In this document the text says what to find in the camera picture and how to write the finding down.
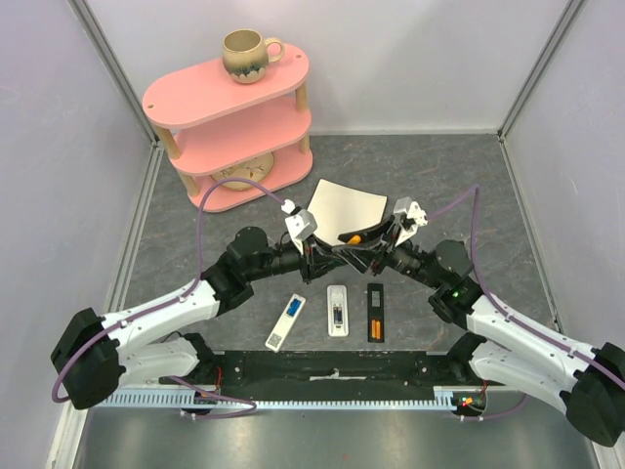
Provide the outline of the slim white remote control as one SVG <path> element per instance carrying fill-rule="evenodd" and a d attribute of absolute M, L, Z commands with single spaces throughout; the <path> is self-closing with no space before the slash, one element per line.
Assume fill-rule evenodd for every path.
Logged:
<path fill-rule="evenodd" d="M 294 298 L 300 299 L 302 301 L 302 305 L 298 314 L 294 318 L 290 318 L 286 315 L 286 310 L 287 310 L 289 303 Z M 287 302 L 287 305 L 284 307 L 282 313 L 280 314 L 275 326 L 273 327 L 268 339 L 265 342 L 265 346 L 268 349 L 270 349 L 271 351 L 275 353 L 280 351 L 295 321 L 297 320 L 300 313 L 302 312 L 305 304 L 306 304 L 306 299 L 302 297 L 301 295 L 293 294 L 291 296 L 291 298 Z"/>

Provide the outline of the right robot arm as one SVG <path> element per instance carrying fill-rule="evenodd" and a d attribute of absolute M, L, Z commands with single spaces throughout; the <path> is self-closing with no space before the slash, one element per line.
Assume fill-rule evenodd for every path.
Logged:
<path fill-rule="evenodd" d="M 443 321 L 465 330 L 470 351 L 447 360 L 456 383 L 476 378 L 513 387 L 564 414 L 583 436 L 612 448 L 624 432 L 624 352 L 574 340 L 506 305 L 474 279 L 464 243 L 445 239 L 431 251 L 410 247 L 417 225 L 385 221 L 340 234 L 340 251 L 372 273 L 391 268 L 434 290 L 428 302 Z"/>

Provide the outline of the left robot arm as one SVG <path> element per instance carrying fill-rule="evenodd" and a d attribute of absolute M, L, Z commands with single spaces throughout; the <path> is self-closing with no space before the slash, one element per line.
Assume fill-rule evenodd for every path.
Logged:
<path fill-rule="evenodd" d="M 366 272 L 379 266 L 396 244 L 380 226 L 339 239 L 331 246 L 310 235 L 271 246 L 262 229 L 247 227 L 187 285 L 125 311 L 99 316 L 87 308 L 76 313 L 51 354 L 58 374 L 54 402 L 86 409 L 127 384 L 170 375 L 206 383 L 214 361 L 198 343 L 184 338 L 180 352 L 167 352 L 157 339 L 237 309 L 253 296 L 256 280 L 298 272 L 311 282 L 346 265 Z"/>

